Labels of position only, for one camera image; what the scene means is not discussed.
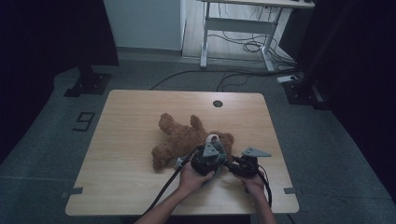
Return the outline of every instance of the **wooden table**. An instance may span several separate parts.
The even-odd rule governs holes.
[[[271,42],[274,38],[277,24],[279,22],[282,9],[288,8],[313,8],[315,4],[311,1],[309,3],[292,0],[198,0],[207,3],[206,14],[205,14],[205,26],[204,26],[204,41],[201,46],[201,61],[200,66],[202,68],[207,67],[207,32],[213,31],[228,31],[228,32],[239,32],[239,33],[250,33],[250,34],[261,34],[268,35],[261,49],[262,57],[264,58],[265,65],[269,72],[275,72],[272,64],[272,57],[269,53]],[[211,18],[209,16],[210,3],[225,3],[225,4],[238,4],[238,5],[255,5],[255,6],[267,6],[267,7],[278,7],[275,18],[272,21],[252,21],[252,20],[236,20],[229,18]]]
[[[214,107],[214,101],[222,107]],[[175,171],[155,173],[151,149],[167,135],[158,127],[167,112],[182,124],[197,115],[206,130],[232,133],[233,154],[247,147],[271,153],[259,158],[269,177],[275,213],[299,210],[276,133],[264,98],[258,93],[192,91],[112,91],[106,101],[92,142],[82,164],[75,189],[66,206],[69,216],[141,215]],[[178,178],[163,198],[178,185]],[[227,168],[216,179],[185,200],[174,215],[236,215],[255,213],[244,188]]]

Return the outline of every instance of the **teddy bear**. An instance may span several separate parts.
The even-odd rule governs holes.
[[[166,142],[159,144],[151,151],[154,170],[161,170],[173,158],[187,156],[197,146],[204,144],[210,134],[216,134],[219,137],[227,153],[227,159],[229,161],[232,160],[232,134],[221,133],[219,131],[207,133],[203,123],[195,115],[191,115],[190,125],[182,125],[176,122],[167,113],[161,115],[159,122],[160,129],[169,135],[169,137]]]

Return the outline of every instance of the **hand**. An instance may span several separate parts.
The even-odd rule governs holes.
[[[189,195],[200,188],[206,180],[211,179],[214,174],[215,172],[212,171],[206,176],[202,176],[194,171],[190,162],[187,162],[180,172],[180,181],[177,189]]]
[[[262,195],[264,191],[264,183],[262,182],[262,179],[258,175],[255,175],[251,178],[244,178],[239,175],[234,175],[234,176],[242,181],[242,183],[247,188],[249,193],[251,193],[254,196],[258,194]]]

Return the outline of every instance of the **black cable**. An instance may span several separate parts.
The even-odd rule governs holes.
[[[281,61],[286,61],[286,62],[289,62],[289,63],[295,63],[295,61],[293,59],[288,59],[288,58],[285,58],[285,57],[282,57],[282,56],[278,55],[276,53],[276,49],[269,48],[269,51],[270,51],[271,55],[275,55]]]
[[[272,191],[271,191],[270,185],[269,185],[268,181],[265,179],[265,177],[262,175],[262,172],[260,172],[259,168],[257,168],[257,174],[259,175],[259,177],[262,179],[262,182],[264,183],[265,189],[267,190],[267,194],[268,194],[268,204],[270,205],[270,207],[272,207]]]
[[[266,7],[268,8],[268,7]],[[271,9],[271,8],[270,8]],[[276,10],[274,12],[277,12],[278,8],[276,7]],[[268,10],[265,10],[266,13],[270,13]]]
[[[289,220],[291,221],[292,224],[296,224],[290,214],[287,214],[287,217],[289,218]]]
[[[205,29],[205,2],[204,3],[204,7],[202,8],[202,27],[204,27]]]
[[[251,39],[252,39],[254,45],[258,48],[257,51],[262,50],[262,45],[259,44],[260,42],[257,42],[257,41],[256,41],[256,39],[255,39],[255,37],[254,37],[254,34],[251,34]]]
[[[254,11],[251,13],[249,19],[251,19],[251,17],[254,15],[254,13],[256,12],[256,10],[257,10],[257,6],[254,7]]]
[[[300,70],[291,68],[291,69],[285,69],[285,70],[274,72],[274,73],[238,72],[238,73],[231,74],[228,76],[225,76],[225,74],[224,74],[221,81],[219,82],[218,87],[216,88],[216,91],[219,91],[219,87],[222,86],[222,83],[224,82],[224,80],[227,78],[230,78],[230,77],[236,77],[236,76],[269,77],[269,76],[275,76],[275,75],[280,75],[280,74],[295,73],[295,72],[299,72],[299,71]]]
[[[186,163],[190,161],[190,158],[194,152],[195,152],[195,149],[192,152],[190,152],[190,154],[186,157],[186,159],[177,167],[175,172],[172,174],[172,176],[169,178],[169,180],[166,182],[166,184],[161,189],[160,193],[158,193],[154,202],[151,204],[151,206],[148,208],[148,210],[146,210],[146,212],[142,216],[144,216],[147,212],[149,212],[149,210],[151,210],[155,206],[155,204],[157,204],[157,202],[163,196],[163,193],[166,191],[166,189],[169,187],[169,185],[172,183],[172,181],[176,178],[176,176],[181,171],[181,169],[184,167],[184,165],[186,165]]]
[[[221,18],[221,9],[220,9],[220,3],[219,3],[219,17]]]
[[[268,13],[268,21],[271,19],[272,7],[270,7],[270,13]]]
[[[232,38],[224,37],[224,36],[221,36],[221,35],[208,35],[208,36],[219,37],[219,38],[222,38],[222,39],[224,39],[224,40],[226,40],[226,41],[229,41],[229,42],[232,42],[232,43],[235,43],[235,44],[239,44],[239,45],[243,45],[243,46],[244,46],[244,47],[243,47],[243,50],[244,50],[244,51],[247,51],[247,52],[258,52],[258,51],[260,51],[260,50],[262,49],[262,45],[259,45],[259,44],[263,44],[263,43],[258,42],[258,41],[256,41],[256,40],[254,40],[254,41],[248,41],[248,42],[244,42],[244,43],[235,41],[235,40],[248,40],[248,39],[252,39],[252,38],[247,38],[247,39],[232,39]],[[248,46],[255,46],[255,47],[257,47],[258,49],[249,49]]]
[[[230,15],[228,15],[228,12],[227,12],[227,4],[225,4],[225,3],[224,3],[224,10],[225,10],[225,14],[228,16],[228,18],[230,18]]]
[[[226,34],[224,34],[224,37],[225,37],[226,39],[234,40],[234,41],[238,41],[238,40],[253,40],[254,38],[259,38],[259,37],[263,37],[263,36],[265,36],[265,35],[256,35],[256,36],[254,36],[254,37],[249,37],[249,38],[231,38],[231,37],[228,37]]]
[[[222,78],[221,78],[221,82],[219,82],[219,85],[216,87],[216,91],[219,90],[219,86],[221,86],[222,91],[224,90],[224,87],[222,85],[222,80],[225,78],[225,76],[227,75],[228,72],[238,72],[238,73],[245,73],[245,72],[250,72],[248,70],[244,70],[244,69],[230,69],[227,70],[226,72],[224,72]]]
[[[215,71],[211,71],[211,70],[197,70],[197,71],[194,71],[194,70],[190,70],[190,71],[179,72],[179,73],[171,75],[170,77],[166,77],[165,79],[161,80],[160,82],[158,82],[157,84],[155,84],[153,87],[151,87],[148,90],[152,91],[154,88],[156,88],[157,86],[159,86],[160,84],[162,84],[163,82],[165,82],[166,80],[168,80],[168,79],[170,79],[172,77],[176,77],[176,76],[183,75],[183,74],[186,74],[186,73],[208,73],[208,72],[223,73],[224,71],[218,71],[218,70],[215,70]]]
[[[260,12],[259,18],[257,18],[258,21],[262,18],[262,11]]]
[[[226,88],[226,87],[228,87],[228,86],[243,86],[243,85],[245,85],[247,82],[248,82],[248,79],[250,78],[250,77],[254,77],[253,75],[249,75],[249,76],[247,76],[246,78],[245,78],[245,81],[244,82],[242,82],[242,83],[240,83],[240,84],[233,84],[233,83],[230,83],[230,84],[227,84],[227,85],[225,85],[225,86],[221,86],[222,87],[222,91],[224,91],[224,88]]]
[[[270,181],[268,180],[268,175],[267,175],[267,172],[265,171],[265,169],[261,166],[261,165],[259,165],[259,167],[260,168],[262,168],[262,170],[264,171],[264,174],[265,174],[265,178],[267,179],[267,182],[268,182],[268,184],[270,183]]]

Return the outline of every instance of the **wrist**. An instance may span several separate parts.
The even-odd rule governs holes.
[[[174,193],[176,195],[178,195],[180,198],[185,199],[185,198],[189,197],[189,195],[191,194],[191,191],[187,190],[187,189],[183,189],[181,187],[178,187],[177,189],[175,189]]]
[[[260,195],[264,195],[264,189],[261,187],[247,187],[248,192],[253,195],[253,196],[260,196]]]

